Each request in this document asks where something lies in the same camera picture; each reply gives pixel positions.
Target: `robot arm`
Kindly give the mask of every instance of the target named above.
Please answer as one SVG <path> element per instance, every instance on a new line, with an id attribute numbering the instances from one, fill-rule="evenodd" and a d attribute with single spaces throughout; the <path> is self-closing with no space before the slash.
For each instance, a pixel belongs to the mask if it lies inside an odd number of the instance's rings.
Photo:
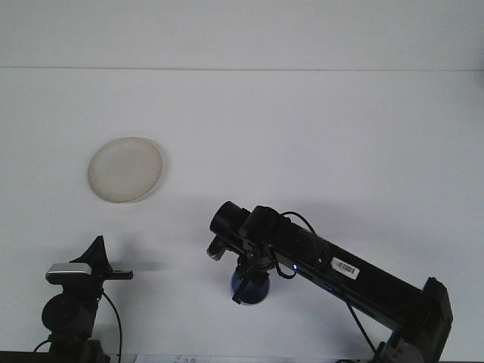
<path id="1" fill-rule="evenodd" d="M 269 269 L 280 271 L 280 263 L 393 331 L 372 362 L 439 361 L 452 313 L 447 290 L 435 278 L 420 290 L 266 206 L 250 213 L 227 202 L 210 230 L 216 237 L 207 250 L 209 256 L 218 260 L 226 250 L 239 255 L 242 282 L 234 294 L 236 302 L 248 283 L 257 282 Z"/>

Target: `paper plate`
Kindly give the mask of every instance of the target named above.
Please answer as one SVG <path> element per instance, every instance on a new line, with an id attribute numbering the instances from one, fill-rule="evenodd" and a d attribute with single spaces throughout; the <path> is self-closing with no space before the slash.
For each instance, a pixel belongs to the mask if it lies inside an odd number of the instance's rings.
<path id="1" fill-rule="evenodd" d="M 91 189 L 102 199 L 128 203 L 146 197 L 160 180 L 163 161 L 145 138 L 118 138 L 104 145 L 88 168 Z"/>

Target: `barcode label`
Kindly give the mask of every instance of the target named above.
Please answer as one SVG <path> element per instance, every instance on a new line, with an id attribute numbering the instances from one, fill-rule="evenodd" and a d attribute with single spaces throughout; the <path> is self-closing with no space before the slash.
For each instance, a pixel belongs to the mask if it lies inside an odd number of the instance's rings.
<path id="1" fill-rule="evenodd" d="M 352 278 L 353 280 L 356 280 L 358 274 L 360 273 L 360 270 L 358 270 L 355 266 L 351 266 L 349 263 L 341 261 L 336 257 L 331 260 L 331 267 L 333 270 L 336 270 L 340 274 Z"/>

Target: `black arm segment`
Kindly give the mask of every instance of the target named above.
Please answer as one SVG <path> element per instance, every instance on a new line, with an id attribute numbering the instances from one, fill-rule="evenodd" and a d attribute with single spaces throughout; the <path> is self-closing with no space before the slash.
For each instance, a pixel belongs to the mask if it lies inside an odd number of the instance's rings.
<path id="1" fill-rule="evenodd" d="M 435 278 L 420 290 L 266 206 L 250 213 L 227 202 L 210 230 L 216 237 L 207 252 L 214 259 L 225 250 L 246 261 L 275 257 L 276 263 L 390 328 L 393 334 L 380 344 L 374 363 L 439 361 L 453 317 L 447 290 Z"/>

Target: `white plate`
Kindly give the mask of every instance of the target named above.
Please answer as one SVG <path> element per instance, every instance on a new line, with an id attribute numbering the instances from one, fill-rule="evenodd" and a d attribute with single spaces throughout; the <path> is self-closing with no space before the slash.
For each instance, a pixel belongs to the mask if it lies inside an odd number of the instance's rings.
<path id="1" fill-rule="evenodd" d="M 146 197 L 160 180 L 163 161 L 145 138 L 118 138 L 104 145 L 88 168 L 91 189 L 102 199 L 128 203 Z"/>

